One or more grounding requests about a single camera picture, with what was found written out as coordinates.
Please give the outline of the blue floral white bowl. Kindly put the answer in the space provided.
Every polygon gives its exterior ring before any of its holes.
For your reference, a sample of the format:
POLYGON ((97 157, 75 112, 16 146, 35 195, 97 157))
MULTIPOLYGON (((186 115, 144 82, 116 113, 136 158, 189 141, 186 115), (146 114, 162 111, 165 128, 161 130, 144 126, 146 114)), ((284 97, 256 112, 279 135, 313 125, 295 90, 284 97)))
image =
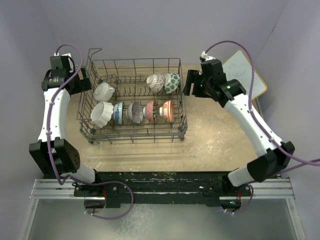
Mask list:
POLYGON ((118 102, 114 105, 113 108, 113 120, 118 124, 122 125, 123 123, 123 109, 124 109, 124 102, 118 102))

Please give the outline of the orange red patterned bowl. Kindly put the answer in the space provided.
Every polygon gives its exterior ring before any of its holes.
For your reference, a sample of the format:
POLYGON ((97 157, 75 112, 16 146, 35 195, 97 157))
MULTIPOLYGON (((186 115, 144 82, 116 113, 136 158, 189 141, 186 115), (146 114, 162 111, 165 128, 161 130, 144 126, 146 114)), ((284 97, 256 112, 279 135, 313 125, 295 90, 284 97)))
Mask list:
POLYGON ((166 101, 159 108, 159 115, 161 117, 163 117, 169 123, 173 123, 174 122, 174 104, 173 104, 172 100, 166 101))

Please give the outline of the pink patterned bowl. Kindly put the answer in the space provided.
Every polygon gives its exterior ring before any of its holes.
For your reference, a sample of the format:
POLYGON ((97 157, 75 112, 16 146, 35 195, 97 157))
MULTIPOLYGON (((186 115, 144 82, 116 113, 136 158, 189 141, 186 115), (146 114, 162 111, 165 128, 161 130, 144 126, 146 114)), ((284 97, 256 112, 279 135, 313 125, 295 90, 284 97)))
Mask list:
POLYGON ((155 111, 155 101, 152 100, 147 103, 144 108, 144 116, 150 123, 156 122, 156 111, 155 111))

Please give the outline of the purple striped bowl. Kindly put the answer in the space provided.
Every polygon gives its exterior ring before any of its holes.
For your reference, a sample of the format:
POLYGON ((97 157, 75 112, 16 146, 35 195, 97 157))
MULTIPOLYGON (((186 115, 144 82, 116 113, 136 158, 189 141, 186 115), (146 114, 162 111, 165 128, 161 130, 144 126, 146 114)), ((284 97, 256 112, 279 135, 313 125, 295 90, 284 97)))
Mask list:
POLYGON ((126 112, 126 117, 131 120, 134 124, 141 124, 143 121, 143 108, 137 101, 131 103, 126 112))

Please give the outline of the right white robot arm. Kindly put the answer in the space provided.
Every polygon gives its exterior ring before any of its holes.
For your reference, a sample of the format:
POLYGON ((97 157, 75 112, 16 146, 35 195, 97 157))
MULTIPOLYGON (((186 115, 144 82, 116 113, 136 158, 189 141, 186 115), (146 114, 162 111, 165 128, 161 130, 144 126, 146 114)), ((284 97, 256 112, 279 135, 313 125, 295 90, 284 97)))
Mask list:
POLYGON ((231 171, 222 183, 223 192, 233 196, 240 186, 253 181, 261 183, 284 170, 290 162, 285 153, 293 154, 295 147, 271 130, 252 107, 251 97, 237 79, 227 80, 220 60, 202 60, 200 66, 200 70, 188 70, 183 93, 218 102, 238 122, 257 155, 245 167, 231 171))

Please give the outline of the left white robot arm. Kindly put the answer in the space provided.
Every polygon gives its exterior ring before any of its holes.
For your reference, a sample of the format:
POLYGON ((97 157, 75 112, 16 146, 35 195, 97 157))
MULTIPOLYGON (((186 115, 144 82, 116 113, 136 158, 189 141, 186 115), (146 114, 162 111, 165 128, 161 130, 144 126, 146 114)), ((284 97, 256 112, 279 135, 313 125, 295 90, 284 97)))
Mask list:
POLYGON ((78 150, 66 139, 67 110, 72 95, 91 90, 86 69, 76 68, 70 53, 50 57, 51 68, 41 83, 45 101, 43 123, 37 142, 29 145, 29 153, 47 177, 76 179, 85 183, 91 196, 103 191, 93 168, 81 163, 78 150))

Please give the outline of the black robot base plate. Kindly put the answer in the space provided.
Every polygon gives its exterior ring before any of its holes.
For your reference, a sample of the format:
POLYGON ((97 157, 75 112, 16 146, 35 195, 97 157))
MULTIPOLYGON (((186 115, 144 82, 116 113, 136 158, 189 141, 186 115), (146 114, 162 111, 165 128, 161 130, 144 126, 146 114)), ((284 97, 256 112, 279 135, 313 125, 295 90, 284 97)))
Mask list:
POLYGON ((74 195, 105 200, 106 208, 122 204, 226 205, 239 207, 251 194, 248 185, 230 187, 226 171, 105 171, 97 172, 97 186, 73 183, 74 195))

